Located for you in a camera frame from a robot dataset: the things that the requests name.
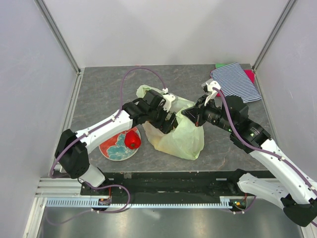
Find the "green avocado print plastic bag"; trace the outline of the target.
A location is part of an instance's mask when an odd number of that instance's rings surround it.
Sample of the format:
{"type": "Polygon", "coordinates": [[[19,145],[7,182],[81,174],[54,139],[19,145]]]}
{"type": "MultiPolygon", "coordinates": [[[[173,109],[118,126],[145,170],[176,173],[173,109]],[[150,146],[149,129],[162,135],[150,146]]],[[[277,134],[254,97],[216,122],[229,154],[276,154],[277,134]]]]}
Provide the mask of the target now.
{"type": "Polygon", "coordinates": [[[194,105],[194,102],[175,97],[171,111],[176,113],[178,126],[168,134],[162,133],[149,122],[142,124],[148,141],[161,152],[186,160],[196,160],[205,145],[203,127],[196,127],[181,111],[194,105]]]}

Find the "red toy bell pepper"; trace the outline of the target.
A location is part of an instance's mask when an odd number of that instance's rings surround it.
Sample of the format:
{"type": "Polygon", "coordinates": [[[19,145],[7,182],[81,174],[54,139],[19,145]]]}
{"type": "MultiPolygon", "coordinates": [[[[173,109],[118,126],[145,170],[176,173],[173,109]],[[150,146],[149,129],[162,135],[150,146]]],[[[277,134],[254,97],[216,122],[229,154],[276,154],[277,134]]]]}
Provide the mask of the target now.
{"type": "Polygon", "coordinates": [[[141,146],[141,139],[135,131],[131,130],[126,133],[124,143],[126,147],[134,150],[141,146]]]}

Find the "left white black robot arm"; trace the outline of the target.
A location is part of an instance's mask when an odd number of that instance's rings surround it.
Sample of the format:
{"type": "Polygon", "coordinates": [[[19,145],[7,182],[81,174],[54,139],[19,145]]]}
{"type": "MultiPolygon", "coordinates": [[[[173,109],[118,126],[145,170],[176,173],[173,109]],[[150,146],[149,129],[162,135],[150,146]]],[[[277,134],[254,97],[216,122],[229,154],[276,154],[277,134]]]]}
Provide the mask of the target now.
{"type": "Polygon", "coordinates": [[[80,179],[91,185],[92,190],[103,195],[109,184],[104,174],[89,162],[89,154],[111,137],[149,122],[154,128],[167,134],[176,126],[176,113],[171,111],[177,97],[160,94],[151,89],[142,98],[123,104],[110,117],[86,129],[62,132],[56,151],[55,162],[59,163],[71,179],[80,179]]]}

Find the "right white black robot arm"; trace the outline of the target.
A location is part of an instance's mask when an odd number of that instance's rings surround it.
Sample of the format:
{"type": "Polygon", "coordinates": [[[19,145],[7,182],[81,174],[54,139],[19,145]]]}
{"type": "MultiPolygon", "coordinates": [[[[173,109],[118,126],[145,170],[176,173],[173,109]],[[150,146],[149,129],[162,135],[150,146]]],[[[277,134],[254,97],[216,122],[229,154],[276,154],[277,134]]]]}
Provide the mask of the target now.
{"type": "Polygon", "coordinates": [[[250,193],[275,204],[301,227],[313,224],[317,217],[316,181],[282,152],[261,125],[249,119],[248,110],[248,105],[238,96],[222,97],[222,105],[218,107],[204,95],[181,113],[197,127],[209,122],[229,132],[234,145],[264,165],[282,184],[278,188],[237,170],[238,176],[227,182],[230,194],[250,193]]]}

